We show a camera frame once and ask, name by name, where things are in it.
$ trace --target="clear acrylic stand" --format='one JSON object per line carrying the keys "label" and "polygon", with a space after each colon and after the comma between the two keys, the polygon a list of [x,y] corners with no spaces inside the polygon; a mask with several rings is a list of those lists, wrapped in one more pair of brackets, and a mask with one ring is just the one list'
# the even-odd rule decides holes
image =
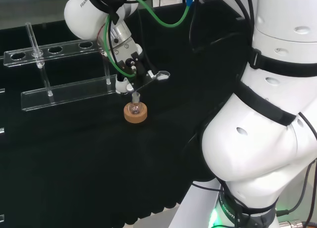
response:
{"label": "clear acrylic stand", "polygon": [[[24,111],[65,104],[87,98],[98,97],[115,92],[116,75],[109,74],[106,54],[99,48],[97,41],[72,41],[38,47],[30,23],[26,23],[32,48],[8,51],[4,53],[3,64],[8,67],[36,63],[41,72],[44,88],[21,93],[21,107]],[[45,70],[45,61],[62,57],[77,56],[101,52],[105,68],[105,77],[50,86]]]}

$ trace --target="black tablecloth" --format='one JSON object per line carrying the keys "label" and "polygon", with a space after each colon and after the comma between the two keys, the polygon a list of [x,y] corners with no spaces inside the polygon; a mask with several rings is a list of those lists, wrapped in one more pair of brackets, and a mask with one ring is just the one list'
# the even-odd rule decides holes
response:
{"label": "black tablecloth", "polygon": [[[175,22],[184,7],[156,9]],[[194,179],[212,178],[195,128],[233,91],[246,63],[246,40],[232,37],[193,54],[188,32],[191,14],[176,29],[164,29],[142,10],[145,42],[152,63],[171,78],[141,91],[149,116],[127,123],[117,94],[23,112],[20,93],[43,87],[35,65],[0,66],[0,214],[7,228],[122,227],[137,218],[180,203]],[[243,31],[238,15],[221,0],[202,4],[195,44],[226,32]],[[141,42],[138,15],[127,21]],[[65,22],[34,26],[39,45],[75,37]],[[25,29],[0,31],[0,53],[29,47]],[[49,61],[52,85],[100,77],[98,54]]]}

